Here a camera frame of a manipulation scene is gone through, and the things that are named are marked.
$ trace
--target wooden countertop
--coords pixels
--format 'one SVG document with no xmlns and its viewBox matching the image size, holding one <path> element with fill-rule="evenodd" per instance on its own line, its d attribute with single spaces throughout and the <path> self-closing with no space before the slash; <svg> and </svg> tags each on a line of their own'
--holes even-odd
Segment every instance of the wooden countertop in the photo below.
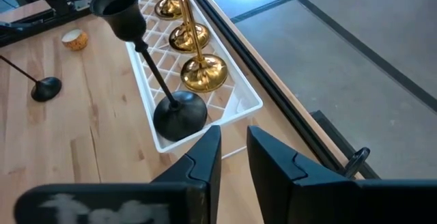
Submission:
<svg viewBox="0 0 437 224">
<path fill-rule="evenodd" d="M 69 51 L 61 43 L 61 36 L 74 28 L 89 34 L 87 48 L 79 52 Z M 254 125 L 316 160 L 226 39 L 218 35 L 264 101 L 264 107 L 253 118 Z M 240 37 L 285 88 L 255 49 Z M 14 223 L 14 202 L 31 187 L 55 182 L 149 182 L 184 152 L 156 151 L 125 44 L 102 19 L 81 18 L 0 48 L 0 55 L 37 79 L 57 76 L 63 81 L 58 97 L 37 103 L 29 95 L 33 83 L 0 62 L 3 223 Z M 289 97 L 309 116 L 291 92 Z M 242 120 L 222 128 L 223 141 L 233 141 L 233 146 L 238 147 L 245 145 L 249 123 Z M 223 161 L 221 179 L 218 223 L 262 223 L 246 151 Z"/>
</svg>

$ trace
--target white tray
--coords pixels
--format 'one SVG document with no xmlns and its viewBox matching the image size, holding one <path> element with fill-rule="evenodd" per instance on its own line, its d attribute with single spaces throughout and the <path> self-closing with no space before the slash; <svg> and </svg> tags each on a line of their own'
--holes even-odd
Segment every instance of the white tray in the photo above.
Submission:
<svg viewBox="0 0 437 224">
<path fill-rule="evenodd" d="M 158 66 L 170 91 L 187 90 L 180 81 L 180 68 L 187 59 L 194 55 L 178 53 L 168 45 L 169 34 L 182 23 L 182 19 L 175 21 L 160 20 L 154 14 L 154 6 L 157 1 L 159 0 L 139 0 L 141 12 L 147 21 L 147 32 L 144 40 L 149 44 L 148 51 Z M 211 25 L 202 15 L 197 5 L 193 3 L 193 0 L 191 0 L 191 7 L 196 22 L 205 25 L 211 33 L 210 42 L 202 52 L 218 55 L 225 60 L 229 70 L 229 76 L 222 87 L 207 94 L 198 94 L 205 100 L 208 108 L 207 123 L 199 132 L 176 142 L 168 141 L 156 132 L 153 125 L 153 113 L 156 105 L 165 95 L 151 74 L 143 56 L 135 52 L 133 43 L 126 43 L 145 113 L 152 130 L 153 140 L 156 149 L 160 153 L 170 152 L 191 139 L 202 135 L 211 125 L 223 126 L 251 116 L 263 105 L 261 98 L 259 98 L 251 84 L 237 67 L 235 61 L 219 40 L 219 37 L 211 30 Z"/>
</svg>

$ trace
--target black stand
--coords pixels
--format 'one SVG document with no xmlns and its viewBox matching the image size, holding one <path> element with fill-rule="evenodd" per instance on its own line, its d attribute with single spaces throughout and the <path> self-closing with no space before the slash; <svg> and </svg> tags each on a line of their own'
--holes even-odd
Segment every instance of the black stand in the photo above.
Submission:
<svg viewBox="0 0 437 224">
<path fill-rule="evenodd" d="M 62 88 L 62 82 L 56 77 L 47 77 L 41 81 L 37 81 L 35 78 L 24 72 L 18 66 L 13 64 L 11 61 L 6 59 L 4 56 L 0 55 L 0 59 L 4 60 L 7 64 L 12 66 L 14 69 L 18 70 L 21 74 L 24 74 L 27 78 L 31 79 L 35 86 L 32 88 L 31 97 L 38 102 L 46 102 L 54 98 Z"/>
<path fill-rule="evenodd" d="M 135 40 L 134 44 L 136 52 L 144 56 L 166 95 L 154 112 L 153 123 L 156 132 L 170 141 L 178 141 L 201 130 L 208 116 L 205 102 L 192 92 L 171 93 L 147 51 L 148 45 L 141 38 Z"/>
</svg>

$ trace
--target gray floor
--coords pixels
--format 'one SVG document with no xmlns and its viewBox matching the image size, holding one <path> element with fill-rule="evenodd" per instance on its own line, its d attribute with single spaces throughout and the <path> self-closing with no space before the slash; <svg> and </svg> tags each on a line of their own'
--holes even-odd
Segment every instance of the gray floor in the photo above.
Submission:
<svg viewBox="0 0 437 224">
<path fill-rule="evenodd" d="M 437 96 L 437 0 L 310 1 Z M 226 8 L 242 3 L 216 2 L 229 17 L 236 11 Z M 355 149 L 371 149 L 380 177 L 437 178 L 429 107 L 298 1 L 254 14 L 237 27 L 309 111 L 321 110 Z"/>
</svg>

